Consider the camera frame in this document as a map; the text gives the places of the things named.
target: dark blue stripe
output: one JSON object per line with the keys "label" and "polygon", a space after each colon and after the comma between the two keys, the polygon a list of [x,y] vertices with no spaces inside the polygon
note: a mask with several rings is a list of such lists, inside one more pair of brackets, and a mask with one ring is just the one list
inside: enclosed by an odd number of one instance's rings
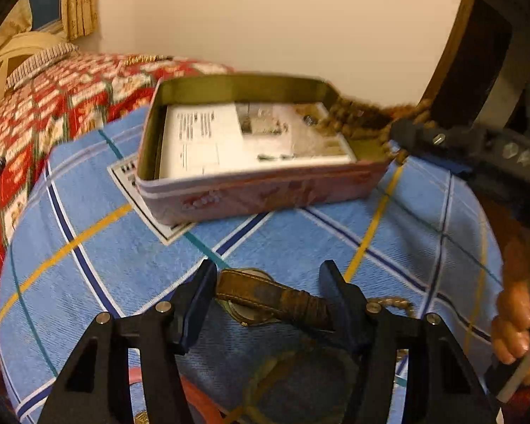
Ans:
{"label": "dark blue stripe", "polygon": [[49,394],[51,394],[51,389],[53,389],[53,384],[43,389],[43,391],[41,391],[39,394],[35,394],[31,399],[29,399],[26,403],[24,403],[24,405],[21,406],[20,409],[16,413],[16,415],[18,416],[18,419],[21,419],[21,416],[27,410],[29,410],[32,406],[34,406],[36,403],[49,397]]}
{"label": "dark blue stripe", "polygon": [[[124,130],[118,135],[116,135],[116,137],[112,139],[112,142],[131,140],[131,138],[136,137],[137,135],[141,135],[141,128],[142,128],[142,125],[139,125],[139,126],[132,127],[128,130]],[[77,153],[73,154],[70,158],[65,159],[59,165],[55,166],[49,177],[49,183],[55,180],[57,178],[57,174],[60,173],[62,170],[65,170],[66,167],[68,167],[69,165],[72,165],[72,164],[77,165],[78,163],[82,163],[83,161],[86,161],[87,159],[92,158],[90,153],[94,150],[97,150],[95,145],[96,143],[78,151]],[[42,195],[43,190],[47,188],[46,182],[44,182],[43,186],[34,187],[34,188],[35,189],[31,191],[31,195],[29,196],[28,203],[26,204],[26,208],[29,208],[30,205],[33,204],[35,201],[37,201],[37,199]]]}
{"label": "dark blue stripe", "polygon": [[[337,227],[337,225],[334,225],[332,224],[331,222],[329,222],[328,220],[326,220],[325,218],[322,218],[321,216],[317,215],[316,213],[308,210],[308,208],[304,208],[303,210],[305,210],[307,213],[309,213],[310,215],[314,216],[315,218],[317,218],[318,220],[320,220],[321,222],[323,222],[324,224],[328,225],[330,228],[334,229],[335,231],[339,232],[340,234],[342,234],[343,236],[345,236],[347,239],[349,239],[353,244],[355,244],[357,247],[359,247],[360,245],[360,242],[354,238],[353,236],[349,235],[347,232],[345,232],[345,230],[342,230],[340,228]],[[416,286],[419,290],[421,291],[425,291],[425,286],[421,285],[419,282],[417,282],[416,280],[413,280],[411,279],[410,276],[408,276],[408,274],[405,274],[404,272],[402,272],[399,268],[397,268],[395,265],[393,265],[392,263],[389,263],[386,259],[384,259],[383,257],[381,257],[379,254],[377,254],[376,252],[373,252],[371,251],[369,248],[366,250],[366,253],[372,257],[374,257],[375,259],[379,260],[380,262],[382,262],[383,264],[385,264],[386,266],[388,266],[390,269],[392,269],[393,271],[395,271],[396,273],[400,274],[401,276],[403,276],[406,280],[408,280],[409,282],[412,283],[412,285]],[[442,300],[442,302],[446,303],[448,306],[450,306],[456,316],[458,317],[459,321],[461,323],[463,323],[466,327],[469,326],[469,323],[467,322],[467,320],[461,316],[461,314],[459,314],[459,311],[457,310],[457,308],[455,307],[455,305],[452,304],[452,302],[446,297],[444,296],[443,294],[441,293],[437,293],[436,294],[436,298],[438,300]],[[486,334],[485,332],[483,332],[482,330],[479,330],[479,328],[475,327],[475,325],[473,326],[472,328],[472,331],[473,333],[475,333],[477,336],[480,336],[481,338],[483,338],[484,340],[486,341],[489,341],[490,342],[490,336],[488,334]],[[400,365],[399,365],[399,373],[400,374],[402,372],[402,370],[404,369],[404,365],[406,363],[406,358],[404,358]]]}
{"label": "dark blue stripe", "polygon": [[[436,299],[447,304],[451,309],[453,309],[459,321],[463,325],[465,325],[466,328],[469,328],[469,321],[464,316],[459,314],[459,311],[457,310],[455,305],[452,303],[452,300],[450,300],[447,296],[445,296],[443,293],[440,293],[440,292],[437,293]],[[485,341],[490,342],[490,335],[486,334],[483,330],[480,330],[479,328],[475,327],[475,325],[471,327],[471,331],[473,331],[473,333],[475,333],[477,336],[484,339]]]}
{"label": "dark blue stripe", "polygon": [[258,215],[254,216],[250,222],[246,224],[243,228],[241,228],[236,234],[234,234],[230,239],[225,241],[218,250],[216,250],[216,253],[218,255],[223,255],[225,252],[227,252],[237,241],[239,241],[243,236],[246,235],[247,232],[252,230],[255,225],[258,224],[261,220],[263,220],[267,216],[266,213],[259,213]]}
{"label": "dark blue stripe", "polygon": [[[450,200],[450,193],[451,193],[451,189],[452,189],[452,180],[453,180],[453,176],[452,176],[452,174],[450,174],[449,175],[449,180],[448,180],[448,191],[445,193],[446,201],[445,201],[444,221],[442,222],[441,228],[440,228],[441,229],[441,231],[440,231],[440,249],[438,251],[438,258],[437,258],[437,261],[436,261],[436,269],[434,270],[434,275],[432,276],[432,281],[430,282],[430,290],[428,291],[428,293],[426,295],[426,300],[424,302],[424,305],[422,306],[422,314],[425,314],[425,313],[428,312],[428,309],[430,308],[430,304],[432,304],[432,300],[436,296],[435,295],[436,294],[436,287],[438,285],[440,272],[441,272],[441,256],[442,256],[442,252],[444,250],[444,238],[445,238],[444,230],[445,230],[446,222],[448,220],[449,200]],[[454,312],[456,313],[456,315],[458,316],[459,321],[463,323],[463,318],[461,317],[461,314],[459,314],[457,312],[455,307],[452,306],[452,308],[453,308]],[[399,371],[397,371],[397,375],[401,375],[402,374],[405,366],[406,366],[406,356],[405,356],[404,359],[402,359],[401,364],[399,365]]]}
{"label": "dark blue stripe", "polygon": [[[45,178],[49,178],[49,165],[48,164],[45,164]],[[67,224],[65,217],[63,216],[63,212],[61,211],[61,207],[59,205],[59,200],[55,196],[53,185],[52,184],[49,185],[47,189],[49,191],[49,195],[51,196],[51,203],[53,204],[53,209],[55,210],[55,214],[57,215],[57,218],[59,219],[59,223],[61,224],[61,229],[65,233],[67,241],[71,242],[75,240],[75,238],[71,233],[71,229],[69,228],[69,225]],[[118,311],[116,310],[116,308],[113,306],[110,300],[106,297],[106,294],[100,287],[100,284],[96,280],[96,277],[92,273],[92,270],[88,266],[88,263],[86,263],[85,257],[82,254],[81,246],[79,245],[75,247],[73,249],[73,253],[75,254],[78,264],[81,266],[83,272],[85,273],[86,279],[91,284],[96,296],[98,296],[101,303],[104,305],[104,307],[110,314],[112,314],[115,318],[119,318],[120,314],[118,314]]]}
{"label": "dark blue stripe", "polygon": [[[304,208],[303,209],[304,211],[306,211],[307,213],[309,213],[310,215],[314,216],[315,218],[317,218],[318,220],[320,220],[322,223],[328,225],[330,228],[332,228],[333,230],[339,232],[341,235],[345,236],[347,239],[349,239],[353,244],[355,244],[355,246],[359,247],[361,245],[361,242],[359,242],[356,238],[354,238],[353,236],[349,235],[345,230],[343,229],[340,229],[338,228],[337,225],[334,225],[333,223],[331,223],[330,221],[326,220],[325,218],[322,218],[321,216],[317,215],[316,213],[312,212],[311,210],[308,210],[307,208]],[[396,272],[397,274],[400,274],[404,279],[406,279],[410,284],[412,284],[413,286],[415,286],[416,288],[418,288],[420,291],[423,291],[425,292],[426,291],[426,287],[424,285],[422,285],[420,282],[418,282],[416,279],[413,279],[411,276],[409,276],[407,273],[403,272],[400,268],[397,268],[393,263],[389,262],[388,260],[386,260],[384,257],[382,257],[381,255],[379,255],[377,252],[374,252],[373,250],[369,249],[369,247],[367,248],[367,250],[365,251],[365,253],[367,255],[369,255],[370,257],[372,258],[375,258],[377,261],[383,263],[383,265],[387,266],[388,268],[392,269],[394,272]]]}
{"label": "dark blue stripe", "polygon": [[[406,207],[401,201],[399,201],[397,198],[393,197],[393,196],[389,196],[389,199],[394,202],[397,206],[399,206],[401,209],[404,210],[404,212],[406,212],[408,215],[410,215],[413,219],[415,219],[417,222],[420,222],[422,225],[426,226],[428,229],[431,229],[432,231],[435,231],[437,232],[438,234],[440,233],[440,231],[438,231],[436,228],[434,228],[434,226],[421,219],[419,216],[417,216],[414,212],[412,212],[412,210],[410,210],[408,207]],[[461,246],[461,244],[459,244],[459,242],[457,242],[456,240],[454,240],[454,238],[452,236],[450,236],[447,232],[444,231],[444,236],[446,237],[446,239],[448,239],[453,245],[455,245],[459,250],[461,250],[461,252],[463,252],[465,254],[465,256],[468,257],[468,259],[470,259],[473,263],[475,263],[476,265],[478,265],[480,268],[484,269],[485,272],[489,275],[489,277],[491,279],[493,279],[496,283],[498,283],[500,286],[502,286],[502,281],[495,275],[493,274],[493,272],[491,272],[491,270],[487,267],[487,266],[484,266],[483,263],[481,263],[480,260],[478,260],[477,258],[475,258],[473,255],[471,255],[471,253],[469,253],[464,247]]]}
{"label": "dark blue stripe", "polygon": [[[251,221],[249,221],[246,224],[246,226],[241,228],[230,239],[228,239],[227,241],[225,241],[225,243],[223,243],[220,247],[218,247],[218,250],[216,250],[216,253],[218,255],[222,255],[226,253],[230,248],[232,248],[234,244],[236,244],[236,242],[238,242],[244,235],[246,235],[246,233],[252,230],[258,224],[258,222],[263,220],[266,216],[267,216],[266,213],[260,213],[259,215],[256,215],[255,217],[253,217]],[[225,264],[224,266],[225,268],[229,268],[229,265],[227,263],[225,263],[223,260],[222,262]],[[192,279],[192,276],[189,277],[187,280],[185,280],[185,282],[190,282],[191,279]],[[161,298],[161,301],[168,300],[169,298],[171,298],[175,290],[176,289],[173,289],[169,293],[167,293],[164,297]]]}
{"label": "dark blue stripe", "polygon": [[432,276],[432,282],[430,283],[430,291],[428,292],[428,295],[426,297],[426,301],[424,302],[422,314],[425,314],[428,312],[428,309],[430,308],[430,305],[432,304],[432,300],[435,297],[436,294],[436,288],[438,285],[438,281],[440,280],[440,273],[441,273],[441,257],[442,253],[444,252],[444,230],[445,225],[448,221],[448,214],[449,214],[449,200],[452,190],[452,180],[453,176],[450,174],[449,176],[449,183],[448,183],[448,191],[446,193],[446,201],[445,201],[445,215],[444,215],[444,221],[441,225],[441,231],[440,231],[440,250],[438,252],[438,259],[436,262],[436,270],[434,271],[434,276]]}

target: brown leather strap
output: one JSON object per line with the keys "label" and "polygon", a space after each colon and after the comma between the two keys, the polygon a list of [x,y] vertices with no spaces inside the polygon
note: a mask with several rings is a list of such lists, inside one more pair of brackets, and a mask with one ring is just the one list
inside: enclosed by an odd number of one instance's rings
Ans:
{"label": "brown leather strap", "polygon": [[318,330],[333,330],[323,298],[237,270],[223,270],[216,298],[273,314],[277,319]]}

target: plaid tablecloth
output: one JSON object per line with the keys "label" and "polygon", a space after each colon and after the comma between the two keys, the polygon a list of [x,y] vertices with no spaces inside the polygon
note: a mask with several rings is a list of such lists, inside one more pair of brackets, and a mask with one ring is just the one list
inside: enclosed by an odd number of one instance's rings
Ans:
{"label": "plaid tablecloth", "polygon": [[[400,296],[419,316],[441,314],[484,373],[501,256],[462,181],[409,158],[402,168],[391,166],[368,199],[201,223],[165,245],[107,170],[137,151],[146,111],[54,148],[11,240],[0,281],[0,362],[22,422],[37,421],[97,313],[141,313],[188,279],[204,257],[219,267],[264,269],[312,294],[319,293],[320,264],[333,259],[366,296]],[[286,324],[242,327],[213,303],[179,370],[230,411],[260,365],[298,348],[302,337]],[[136,351],[129,359],[131,367],[139,365]],[[325,416],[344,392],[341,369],[324,360],[300,365],[263,397],[260,409],[282,422]],[[389,422],[400,422],[406,375],[403,361]],[[131,393],[134,413],[145,409],[141,385]]]}

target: pillow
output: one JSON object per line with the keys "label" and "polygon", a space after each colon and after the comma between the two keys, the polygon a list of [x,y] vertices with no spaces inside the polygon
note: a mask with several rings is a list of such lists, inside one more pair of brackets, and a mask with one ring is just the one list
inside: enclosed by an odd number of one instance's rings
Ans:
{"label": "pillow", "polygon": [[16,68],[8,79],[4,90],[11,88],[17,89],[21,83],[27,79],[35,78],[38,74],[43,72],[47,67],[64,59],[69,52],[77,51],[78,46],[72,43],[59,43],[58,45],[48,47],[30,58],[24,60],[18,68]]}

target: open tin box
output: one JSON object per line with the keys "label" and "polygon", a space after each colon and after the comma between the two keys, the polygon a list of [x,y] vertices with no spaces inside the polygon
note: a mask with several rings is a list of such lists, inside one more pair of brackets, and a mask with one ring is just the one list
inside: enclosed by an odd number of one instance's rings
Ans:
{"label": "open tin box", "polygon": [[[143,128],[136,177],[139,193],[154,218],[165,225],[366,197],[379,183],[389,161],[376,140],[346,143],[340,135],[337,138],[342,140],[341,148],[346,149],[337,150],[335,158],[299,159],[299,154],[290,151],[274,156],[259,153],[248,157],[251,161],[248,159],[245,168],[182,173],[187,170],[184,162],[187,154],[198,161],[200,148],[202,153],[206,151],[206,147],[200,146],[201,138],[206,139],[205,145],[218,138],[219,131],[208,135],[208,126],[230,119],[232,110],[244,110],[247,106],[248,116],[243,117],[242,123],[238,113],[239,128],[231,134],[232,142],[222,141],[221,146],[216,146],[216,156],[212,154],[214,163],[219,157],[221,161],[227,160],[228,154],[224,152],[235,150],[233,141],[241,141],[242,145],[250,139],[275,141],[277,135],[303,129],[302,122],[314,124],[316,118],[311,115],[295,120],[295,111],[315,106],[320,114],[327,113],[338,98],[339,93],[331,84],[313,78],[235,73],[160,81]],[[279,104],[289,104],[288,110]],[[253,117],[249,116],[252,106],[257,110]],[[292,118],[287,120],[292,119],[292,124],[286,124],[284,118],[271,117],[277,112],[290,114]],[[167,120],[176,120],[168,121],[174,123],[175,140],[169,140],[172,131],[171,124],[165,126]],[[241,135],[252,133],[252,123],[253,135],[243,140]],[[312,135],[306,132],[300,135]],[[175,143],[171,149],[179,162],[178,173],[176,167],[174,172],[169,169],[169,141]],[[305,154],[307,144],[301,141],[300,147]],[[230,155],[231,161],[239,159]],[[165,177],[169,172],[177,175]]]}

